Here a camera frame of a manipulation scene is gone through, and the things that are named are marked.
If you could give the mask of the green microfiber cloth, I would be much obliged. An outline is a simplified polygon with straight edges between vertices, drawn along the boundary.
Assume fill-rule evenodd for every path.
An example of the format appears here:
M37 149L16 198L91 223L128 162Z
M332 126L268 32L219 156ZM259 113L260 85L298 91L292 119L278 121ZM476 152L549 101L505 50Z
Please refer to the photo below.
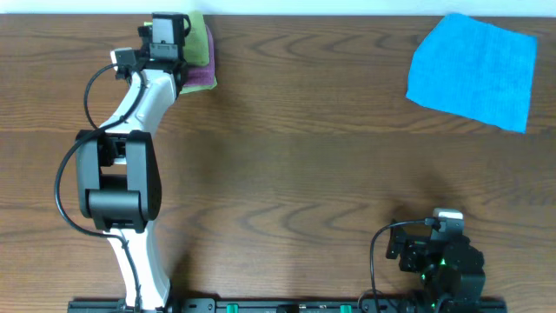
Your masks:
M209 40L203 14L199 11L188 13L190 32L185 38L184 58L194 66L209 64Z

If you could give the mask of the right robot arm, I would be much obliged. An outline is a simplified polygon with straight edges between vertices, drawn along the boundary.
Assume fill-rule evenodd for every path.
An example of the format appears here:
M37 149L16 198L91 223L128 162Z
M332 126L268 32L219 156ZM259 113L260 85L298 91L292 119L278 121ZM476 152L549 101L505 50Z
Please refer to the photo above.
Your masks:
M448 304L474 304L480 299L486 276L484 255L463 234L459 218L427 217L429 236L407 233L408 222L391 230L386 258L399 259L404 272L417 273L423 286L422 304L439 309Z

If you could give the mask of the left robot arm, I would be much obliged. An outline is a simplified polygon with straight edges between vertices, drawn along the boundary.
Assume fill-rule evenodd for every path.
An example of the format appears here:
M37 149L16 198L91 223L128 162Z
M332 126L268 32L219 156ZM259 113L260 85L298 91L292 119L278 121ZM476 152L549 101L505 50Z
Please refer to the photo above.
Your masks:
M95 226L90 234L108 240L116 255L124 309L156 312L168 306L170 280L156 246L162 181L153 141L179 96L187 65L149 59L111 67L129 90L108 120L77 136L78 200Z

